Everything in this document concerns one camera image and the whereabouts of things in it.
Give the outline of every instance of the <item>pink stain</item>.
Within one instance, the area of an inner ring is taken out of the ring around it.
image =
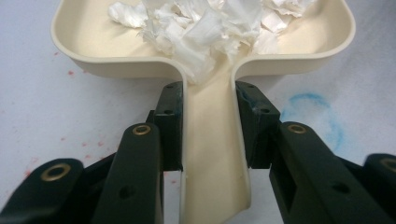
[[[30,159],[30,162],[32,163],[32,165],[36,164],[38,162],[38,158],[37,157],[33,157],[32,159]]]
[[[24,172],[25,178],[28,177],[31,173],[32,173],[32,171],[25,170],[25,172]]]

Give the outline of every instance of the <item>black plastic bracket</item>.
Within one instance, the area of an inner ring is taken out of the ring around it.
[[[277,132],[280,113],[257,87],[241,81],[235,84],[247,167],[268,169],[273,158],[272,136]]]
[[[270,171],[285,223],[393,223],[308,126],[280,125]]]
[[[163,223],[163,155],[155,125],[125,131],[92,223]]]
[[[183,171],[183,83],[174,82],[163,88],[157,108],[150,111],[147,122],[154,123],[161,130],[163,146],[163,169]]]

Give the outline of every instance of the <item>white table surface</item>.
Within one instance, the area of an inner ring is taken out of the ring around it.
[[[0,207],[37,166],[58,158],[90,165],[115,152],[123,131],[145,120],[169,79],[84,73],[53,45],[58,1],[0,1]],[[396,2],[347,0],[352,44],[318,71],[246,77],[332,151],[362,164],[396,154]],[[282,223],[267,171],[250,171],[252,206],[229,223]],[[165,176],[165,223],[177,223],[179,173]]]

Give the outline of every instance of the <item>shredded plastic film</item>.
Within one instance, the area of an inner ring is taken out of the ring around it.
[[[225,54],[234,61],[241,45],[253,54],[278,53],[277,37],[316,0],[142,0],[116,2],[109,17],[141,29],[139,35],[184,68],[190,83],[203,83]]]

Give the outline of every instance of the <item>screw hole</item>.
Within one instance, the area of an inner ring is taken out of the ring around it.
[[[58,180],[67,175],[70,170],[71,167],[69,164],[59,163],[44,171],[43,174],[41,174],[41,179],[47,182]]]
[[[396,160],[394,160],[392,158],[384,158],[380,162],[387,169],[389,169],[390,171],[396,173]]]
[[[148,125],[139,125],[132,130],[136,135],[143,135],[149,133],[149,131],[151,131],[151,128]]]
[[[261,109],[261,112],[264,113],[264,114],[268,114],[271,111],[269,109]]]
[[[124,186],[119,191],[119,196],[123,200],[127,200],[136,194],[134,186]]]
[[[332,189],[334,189],[337,192],[348,194],[350,192],[349,187],[341,182],[333,182],[332,183]]]
[[[297,124],[291,124],[288,129],[292,133],[306,133],[306,128]]]

